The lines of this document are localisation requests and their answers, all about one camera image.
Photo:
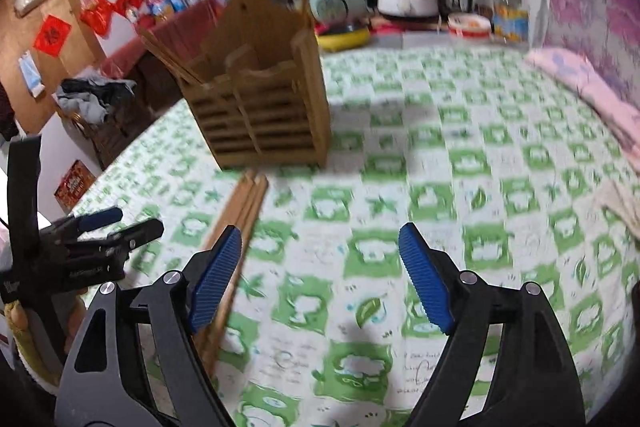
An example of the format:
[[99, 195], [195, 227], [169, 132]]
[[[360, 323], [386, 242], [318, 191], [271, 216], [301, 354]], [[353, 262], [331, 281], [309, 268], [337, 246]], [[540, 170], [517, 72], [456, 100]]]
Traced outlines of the red box on floor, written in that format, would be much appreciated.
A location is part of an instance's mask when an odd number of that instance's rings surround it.
[[64, 174], [54, 192], [54, 197], [58, 205], [64, 211], [69, 212], [77, 205], [94, 182], [96, 182], [96, 176], [81, 160], [77, 159]]

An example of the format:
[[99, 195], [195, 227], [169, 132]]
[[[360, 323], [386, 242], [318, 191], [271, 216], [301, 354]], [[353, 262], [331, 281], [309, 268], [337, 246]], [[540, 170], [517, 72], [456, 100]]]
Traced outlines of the yellow dish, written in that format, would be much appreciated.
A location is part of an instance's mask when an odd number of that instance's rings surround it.
[[325, 31], [318, 32], [316, 35], [318, 46], [320, 46], [324, 52], [330, 53], [361, 48], [369, 43], [370, 38], [370, 30], [367, 27], [337, 32], [329, 28]]

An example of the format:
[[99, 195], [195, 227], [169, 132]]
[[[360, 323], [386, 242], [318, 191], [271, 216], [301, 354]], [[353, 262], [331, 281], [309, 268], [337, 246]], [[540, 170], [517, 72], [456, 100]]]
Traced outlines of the pile of grey clothes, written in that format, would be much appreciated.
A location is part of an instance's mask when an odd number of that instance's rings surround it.
[[66, 78], [54, 99], [64, 113], [77, 113], [88, 124], [104, 124], [116, 110], [134, 99], [137, 83], [101, 75]]

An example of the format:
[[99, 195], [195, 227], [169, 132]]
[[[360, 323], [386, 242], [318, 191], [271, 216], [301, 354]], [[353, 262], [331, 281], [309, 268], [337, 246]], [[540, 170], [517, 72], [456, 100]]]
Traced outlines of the clear oil bottle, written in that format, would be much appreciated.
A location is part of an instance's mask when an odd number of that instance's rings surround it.
[[523, 0], [492, 0], [494, 34], [506, 42], [524, 44], [528, 41], [528, 11]]

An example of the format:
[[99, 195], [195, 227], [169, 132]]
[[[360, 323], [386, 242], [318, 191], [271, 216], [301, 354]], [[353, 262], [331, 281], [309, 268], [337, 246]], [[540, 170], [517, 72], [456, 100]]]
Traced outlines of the red white bowl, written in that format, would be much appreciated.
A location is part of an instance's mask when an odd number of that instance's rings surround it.
[[451, 13], [448, 16], [450, 35], [465, 39], [488, 39], [491, 22], [488, 18], [469, 13]]

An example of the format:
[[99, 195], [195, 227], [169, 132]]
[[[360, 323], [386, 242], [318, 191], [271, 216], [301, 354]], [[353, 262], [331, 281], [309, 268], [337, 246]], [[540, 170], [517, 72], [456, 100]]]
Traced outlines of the beige crumpled cloth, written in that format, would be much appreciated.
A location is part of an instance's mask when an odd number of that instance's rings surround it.
[[599, 207], [610, 210], [619, 217], [635, 239], [640, 239], [639, 199], [629, 188], [620, 182], [606, 179], [599, 184], [593, 199]]

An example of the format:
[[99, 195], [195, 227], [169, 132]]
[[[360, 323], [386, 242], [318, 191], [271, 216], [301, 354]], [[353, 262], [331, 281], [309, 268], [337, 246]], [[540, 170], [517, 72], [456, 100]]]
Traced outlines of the wooden utensil holder box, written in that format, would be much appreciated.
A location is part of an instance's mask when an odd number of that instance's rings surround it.
[[219, 167], [326, 165], [329, 103], [302, 13], [230, 0], [201, 50], [180, 88]]

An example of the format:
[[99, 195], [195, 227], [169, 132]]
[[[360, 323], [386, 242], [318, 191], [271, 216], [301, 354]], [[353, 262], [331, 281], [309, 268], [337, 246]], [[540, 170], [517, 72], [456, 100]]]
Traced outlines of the red diamond paper decoration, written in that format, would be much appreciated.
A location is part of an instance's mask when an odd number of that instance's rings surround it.
[[72, 25], [54, 15], [48, 15], [36, 35], [34, 48], [52, 57], [58, 57], [72, 30]]

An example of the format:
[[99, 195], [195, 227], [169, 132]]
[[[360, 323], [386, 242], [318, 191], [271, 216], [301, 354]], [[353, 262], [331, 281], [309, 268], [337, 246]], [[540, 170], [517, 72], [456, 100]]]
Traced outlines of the pink folded cloth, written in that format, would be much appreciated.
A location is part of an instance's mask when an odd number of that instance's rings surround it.
[[639, 111], [613, 91], [588, 58], [563, 48], [538, 48], [528, 51], [525, 61], [587, 103], [614, 134], [632, 169], [639, 172]]

